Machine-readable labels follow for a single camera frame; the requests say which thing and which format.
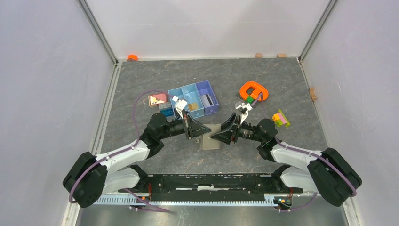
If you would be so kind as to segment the gold card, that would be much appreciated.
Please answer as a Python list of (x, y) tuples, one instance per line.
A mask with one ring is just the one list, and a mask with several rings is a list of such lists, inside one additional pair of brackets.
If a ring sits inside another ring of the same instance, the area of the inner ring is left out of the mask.
[(199, 107), (198, 107), (197, 103), (194, 102), (194, 103), (188, 104), (188, 108), (189, 108), (189, 111), (190, 111), (190, 112), (193, 112), (193, 111), (198, 110)]

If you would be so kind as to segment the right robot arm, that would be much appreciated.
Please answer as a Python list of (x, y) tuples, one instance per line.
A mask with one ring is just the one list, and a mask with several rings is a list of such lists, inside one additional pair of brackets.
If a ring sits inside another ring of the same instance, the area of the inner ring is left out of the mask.
[(254, 126), (233, 114), (221, 125), (221, 131), (211, 137), (228, 145), (240, 138), (260, 142), (257, 147), (259, 155), (282, 164), (271, 180), (277, 192), (284, 192), (289, 187), (301, 188), (320, 194), (337, 207), (349, 197), (356, 196), (362, 179), (336, 149), (302, 149), (278, 139), (277, 133), (271, 119), (262, 119)]

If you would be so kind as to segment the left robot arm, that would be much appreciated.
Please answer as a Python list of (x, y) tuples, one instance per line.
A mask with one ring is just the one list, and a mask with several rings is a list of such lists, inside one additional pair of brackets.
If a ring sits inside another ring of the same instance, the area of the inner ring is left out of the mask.
[(78, 157), (63, 180), (69, 202), (86, 208), (109, 192), (128, 188), (144, 191), (148, 179), (135, 171), (132, 164), (156, 155), (164, 147), (165, 138), (184, 134), (193, 139), (208, 132), (209, 127), (187, 114), (172, 121), (161, 113), (152, 115), (143, 133), (132, 143), (100, 155), (85, 152)]

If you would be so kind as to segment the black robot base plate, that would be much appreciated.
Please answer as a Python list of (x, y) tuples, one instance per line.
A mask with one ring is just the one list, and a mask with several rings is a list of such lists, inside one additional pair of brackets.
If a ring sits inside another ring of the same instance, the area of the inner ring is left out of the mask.
[(138, 165), (134, 194), (149, 195), (150, 201), (216, 202), (262, 201), (265, 194), (301, 194), (303, 189), (284, 185), (274, 174), (147, 174)]

